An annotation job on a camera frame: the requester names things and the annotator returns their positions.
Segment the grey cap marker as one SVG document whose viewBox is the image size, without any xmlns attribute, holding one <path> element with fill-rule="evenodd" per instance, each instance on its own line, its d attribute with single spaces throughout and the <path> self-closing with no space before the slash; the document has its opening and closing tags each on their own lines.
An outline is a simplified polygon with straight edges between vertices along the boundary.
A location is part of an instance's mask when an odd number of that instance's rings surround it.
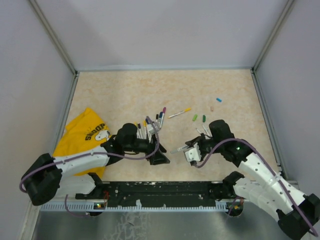
<svg viewBox="0 0 320 240">
<path fill-rule="evenodd" d="M 182 147 L 179 147 L 177 149 L 172 150 L 170 153 L 171 154 L 175 154 L 175 153 L 178 153 L 178 152 L 180 152 L 180 151 L 182 151 L 184 149 L 187 149 L 187 148 L 188 148 L 188 146 L 182 146 Z"/>
</svg>

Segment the yellow cap white marker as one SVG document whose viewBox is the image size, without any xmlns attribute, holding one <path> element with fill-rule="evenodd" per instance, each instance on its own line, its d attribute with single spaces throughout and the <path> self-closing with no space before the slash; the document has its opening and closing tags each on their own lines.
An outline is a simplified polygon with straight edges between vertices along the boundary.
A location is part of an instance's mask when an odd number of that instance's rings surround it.
<svg viewBox="0 0 320 240">
<path fill-rule="evenodd" d="M 184 114 L 184 113 L 186 113 L 186 112 L 189 112 L 190 110 L 191 110 L 191 108 L 186 108 L 186 109 L 184 109 L 184 110 L 182 110 L 182 111 L 180 111 L 180 112 L 177 112 L 177 113 L 175 113 L 175 114 L 172 114 L 172 115 L 168 116 L 167 118 L 168 118 L 168 119 L 174 118 L 174 117 L 176 117 L 176 116 L 179 116 L 179 115 L 181 115 L 181 114 Z"/>
</svg>

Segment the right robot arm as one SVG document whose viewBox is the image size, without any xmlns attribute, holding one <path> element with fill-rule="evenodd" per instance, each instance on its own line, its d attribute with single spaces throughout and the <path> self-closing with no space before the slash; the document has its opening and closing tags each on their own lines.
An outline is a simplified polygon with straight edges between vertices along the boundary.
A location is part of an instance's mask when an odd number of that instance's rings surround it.
<svg viewBox="0 0 320 240">
<path fill-rule="evenodd" d="M 292 240 L 306 234 L 318 237 L 314 228 L 320 221 L 320 199 L 306 195 L 271 168 L 262 155 L 246 140 L 236 138 L 222 119 L 209 124 L 211 136 L 201 133 L 185 142 L 186 160 L 202 168 L 211 155 L 221 154 L 240 171 L 223 179 L 223 192 L 229 198 L 249 200 L 269 214 Z"/>
</svg>

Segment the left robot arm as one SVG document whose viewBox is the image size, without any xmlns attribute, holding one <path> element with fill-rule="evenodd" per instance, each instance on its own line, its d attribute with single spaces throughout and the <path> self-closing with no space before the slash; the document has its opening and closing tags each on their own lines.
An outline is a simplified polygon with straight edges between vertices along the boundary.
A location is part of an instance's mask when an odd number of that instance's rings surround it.
<svg viewBox="0 0 320 240">
<path fill-rule="evenodd" d="M 139 160 L 127 156 L 129 152 L 144 154 L 150 165 L 169 164 L 167 151 L 160 144 L 159 126 L 156 123 L 148 126 L 151 140 L 138 138 L 137 131 L 134 124 L 126 123 L 116 135 L 92 149 L 58 157 L 42 154 L 21 177 L 20 191 L 28 194 L 34 206 L 66 196 L 90 195 L 97 199 L 103 195 L 104 186 L 91 171 L 93 168 L 106 167 L 122 159 Z"/>
</svg>

